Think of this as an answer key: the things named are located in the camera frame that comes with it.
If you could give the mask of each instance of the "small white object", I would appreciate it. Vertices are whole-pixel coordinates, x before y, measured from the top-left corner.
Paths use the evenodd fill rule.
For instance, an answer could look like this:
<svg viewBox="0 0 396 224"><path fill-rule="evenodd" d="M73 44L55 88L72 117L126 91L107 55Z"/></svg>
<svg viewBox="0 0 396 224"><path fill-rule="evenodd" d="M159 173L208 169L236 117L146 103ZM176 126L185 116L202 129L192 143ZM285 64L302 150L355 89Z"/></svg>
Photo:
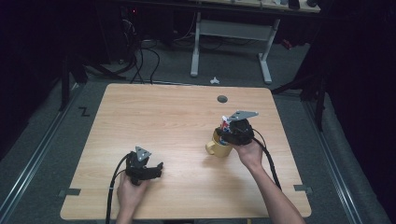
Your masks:
<svg viewBox="0 0 396 224"><path fill-rule="evenodd" d="M212 84L220 84L220 81L218 81L218 79L216 77L213 77L213 79L210 80L210 83L212 83Z"/></svg>

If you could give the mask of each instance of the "white desk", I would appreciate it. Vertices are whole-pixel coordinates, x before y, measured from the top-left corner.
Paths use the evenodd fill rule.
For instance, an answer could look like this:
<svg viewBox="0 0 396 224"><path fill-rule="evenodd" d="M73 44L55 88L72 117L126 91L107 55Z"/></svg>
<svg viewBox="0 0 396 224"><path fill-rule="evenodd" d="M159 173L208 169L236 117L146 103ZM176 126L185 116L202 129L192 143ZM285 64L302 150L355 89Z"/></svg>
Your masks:
<svg viewBox="0 0 396 224"><path fill-rule="evenodd" d="M273 2L273 0L261 0L261 1L200 0L199 2L220 3L220 4L241 6L241 7L265 7L276 10L291 10L289 9L288 5L285 6L277 5ZM298 11L305 13L307 12L319 13L320 8L318 6L309 7L306 4L305 0L300 0L300 9ZM280 19L276 19L272 26L261 26L261 25L226 22L226 21L201 20L201 13L198 13L196 28L195 28L194 51L192 53L192 61L191 61L191 76L192 77L198 76L200 35L216 35L216 36L224 36L224 37L266 41L266 45L263 49L263 52L259 53L258 57L259 57L260 66L262 68L262 75L264 77L264 82L266 84L271 84L272 79L268 69L267 57L270 52L271 46L274 42L274 38L279 23L280 23Z"/></svg>

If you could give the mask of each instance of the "gray carpet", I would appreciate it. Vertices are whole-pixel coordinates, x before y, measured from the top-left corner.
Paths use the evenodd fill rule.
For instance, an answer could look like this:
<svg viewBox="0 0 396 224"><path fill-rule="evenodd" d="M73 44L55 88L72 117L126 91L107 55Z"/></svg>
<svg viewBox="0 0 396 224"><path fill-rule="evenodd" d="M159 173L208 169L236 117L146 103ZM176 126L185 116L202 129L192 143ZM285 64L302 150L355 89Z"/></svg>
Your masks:
<svg viewBox="0 0 396 224"><path fill-rule="evenodd" d="M203 47L215 48L217 44L204 43ZM260 46L262 43L255 42L243 46L222 44L216 50L202 49L199 76L191 78L189 73L192 46L174 45L172 48L168 48L158 44L152 48L161 57L160 66L154 74L154 80L211 85L210 79L216 77L220 81L220 86L274 89L293 79L309 49L307 45L291 50L274 45L268 58L274 83L267 86L263 84L261 69L256 58L256 54L260 52ZM148 50L143 50L143 55L144 66L141 76L148 80L157 63L157 57ZM109 66L113 70L117 70L119 67L120 65L117 64ZM131 80L134 71L135 69L124 74L128 80ZM82 92L70 106L60 129L49 144L49 151L45 159L7 223L96 223L95 220L73 222L62 220L59 214L64 198L59 196L59 193L70 185L105 87L111 82L114 81L99 76L90 76L89 82L82 88ZM274 97L303 183L312 189L307 193L312 207L312 215L306 219L306 222L349 223L330 176L315 127L306 113L304 103L300 102L296 91L287 91ZM59 105L60 85L52 91L46 103L35 112L14 148L1 161L1 202L6 199L51 121L58 114ZM80 107L87 108L88 117L81 116ZM346 184L351 189L362 222L390 223L350 151L328 99L323 127L324 135L335 160L345 177ZM253 223L270 223L270 221L268 218L255 218Z"/></svg>

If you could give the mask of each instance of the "mug handle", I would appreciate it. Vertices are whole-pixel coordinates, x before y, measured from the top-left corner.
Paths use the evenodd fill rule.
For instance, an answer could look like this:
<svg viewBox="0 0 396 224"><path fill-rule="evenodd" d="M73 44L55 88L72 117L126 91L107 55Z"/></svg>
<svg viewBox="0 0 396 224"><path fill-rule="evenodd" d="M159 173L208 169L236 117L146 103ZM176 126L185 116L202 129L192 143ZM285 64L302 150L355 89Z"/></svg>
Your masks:
<svg viewBox="0 0 396 224"><path fill-rule="evenodd" d="M210 141L208 143L206 143L206 151L207 153L209 153L210 155L215 154L215 151L213 151L212 147L215 145L216 143L214 141Z"/></svg>

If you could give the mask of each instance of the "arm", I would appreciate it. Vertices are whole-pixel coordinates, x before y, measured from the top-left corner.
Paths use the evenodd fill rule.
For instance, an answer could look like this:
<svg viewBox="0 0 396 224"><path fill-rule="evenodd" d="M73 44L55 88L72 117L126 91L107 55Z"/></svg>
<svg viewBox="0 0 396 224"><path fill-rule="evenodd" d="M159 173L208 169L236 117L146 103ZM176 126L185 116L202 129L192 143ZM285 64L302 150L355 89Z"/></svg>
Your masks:
<svg viewBox="0 0 396 224"><path fill-rule="evenodd" d="M274 223L305 223L297 208L277 187L262 167L262 149L252 141L246 146L233 146L259 186L260 193Z"/></svg>
<svg viewBox="0 0 396 224"><path fill-rule="evenodd" d="M125 172L120 173L120 184L117 190L120 211L117 215L117 224L132 223L134 211L142 201L148 185L149 180L145 180L140 186L135 186L131 183L131 178Z"/></svg>

